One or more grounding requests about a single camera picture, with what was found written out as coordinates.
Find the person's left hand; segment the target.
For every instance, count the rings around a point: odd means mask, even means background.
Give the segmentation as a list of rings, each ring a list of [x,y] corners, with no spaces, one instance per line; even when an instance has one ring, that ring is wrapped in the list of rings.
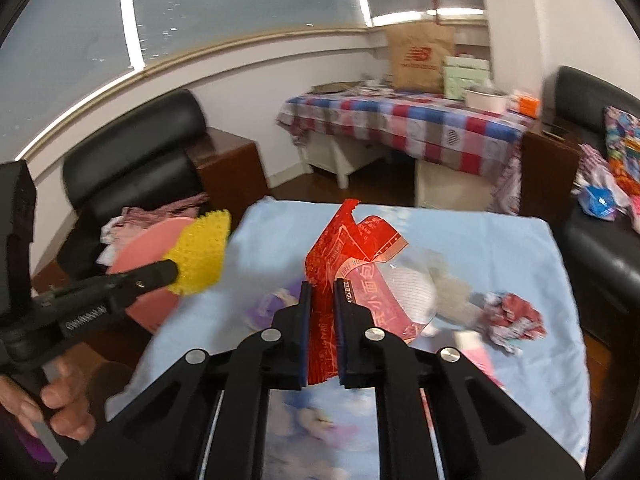
[[[87,376],[91,366],[78,361],[72,352],[66,352],[54,360],[58,378],[46,385],[40,393],[41,402],[54,414],[50,425],[56,434],[76,441],[85,441],[96,428],[90,414],[86,396]],[[35,422],[43,421],[37,402],[16,382],[1,376],[1,406],[35,437]]]

